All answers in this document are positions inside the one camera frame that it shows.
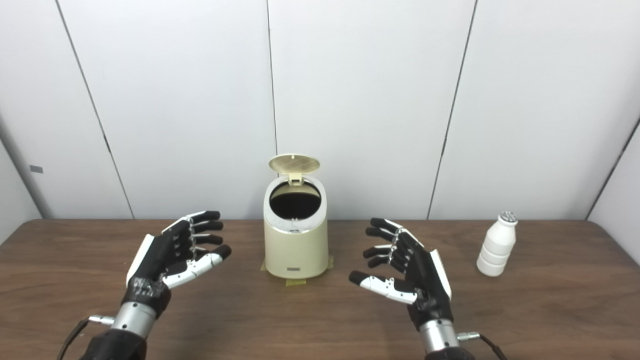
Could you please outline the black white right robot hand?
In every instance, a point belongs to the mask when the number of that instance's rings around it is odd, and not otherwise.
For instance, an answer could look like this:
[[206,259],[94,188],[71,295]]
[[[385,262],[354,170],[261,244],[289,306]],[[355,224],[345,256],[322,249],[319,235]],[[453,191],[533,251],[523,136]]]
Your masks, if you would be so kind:
[[368,268],[389,265],[403,278],[354,270],[350,282],[406,305],[416,330],[431,321],[454,322],[451,285],[437,249],[425,246],[406,227],[390,219],[371,218],[365,234],[386,240],[386,244],[363,251]]

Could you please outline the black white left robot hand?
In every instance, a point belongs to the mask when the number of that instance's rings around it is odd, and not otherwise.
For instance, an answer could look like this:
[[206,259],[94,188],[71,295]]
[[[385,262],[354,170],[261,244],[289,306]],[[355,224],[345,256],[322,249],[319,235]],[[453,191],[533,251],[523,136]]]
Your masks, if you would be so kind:
[[213,231],[224,224],[217,210],[184,215],[158,234],[147,234],[126,274],[122,303],[138,303],[158,319],[169,306],[171,290],[222,264],[232,253]]

